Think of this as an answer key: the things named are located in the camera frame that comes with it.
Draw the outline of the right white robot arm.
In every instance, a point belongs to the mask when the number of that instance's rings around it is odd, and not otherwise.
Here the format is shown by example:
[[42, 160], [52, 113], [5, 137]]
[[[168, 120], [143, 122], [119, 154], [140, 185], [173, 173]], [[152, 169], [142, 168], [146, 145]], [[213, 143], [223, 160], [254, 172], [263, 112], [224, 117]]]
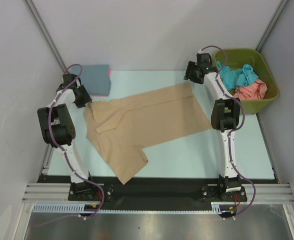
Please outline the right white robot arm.
[[214, 99], [210, 122], [218, 135], [222, 163], [217, 187], [204, 187], [204, 198], [223, 202], [247, 201], [235, 160], [235, 131], [240, 117], [239, 99], [234, 99], [225, 88], [218, 69], [212, 65], [209, 53], [197, 53], [196, 62], [188, 63], [184, 79], [205, 85]]

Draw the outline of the beige t-shirt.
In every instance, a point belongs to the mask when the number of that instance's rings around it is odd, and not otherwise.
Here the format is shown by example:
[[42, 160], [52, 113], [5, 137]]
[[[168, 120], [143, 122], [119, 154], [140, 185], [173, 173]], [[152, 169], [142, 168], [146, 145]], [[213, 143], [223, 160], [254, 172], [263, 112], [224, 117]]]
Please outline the beige t-shirt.
[[144, 148], [212, 128], [190, 84], [86, 106], [87, 139], [126, 184], [147, 163]]

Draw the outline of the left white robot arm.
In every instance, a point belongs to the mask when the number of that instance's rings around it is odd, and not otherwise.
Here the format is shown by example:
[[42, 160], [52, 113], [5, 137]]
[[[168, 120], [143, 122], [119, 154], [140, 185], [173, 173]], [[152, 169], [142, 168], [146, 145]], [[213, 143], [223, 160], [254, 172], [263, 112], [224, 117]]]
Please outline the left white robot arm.
[[70, 171], [71, 191], [73, 194], [80, 193], [87, 200], [96, 196], [97, 187], [88, 182], [90, 173], [84, 167], [77, 151], [76, 129], [69, 108], [76, 106], [81, 109], [91, 102], [92, 99], [82, 85], [80, 76], [65, 73], [54, 100], [48, 106], [37, 110], [44, 142], [56, 148], [66, 160]]

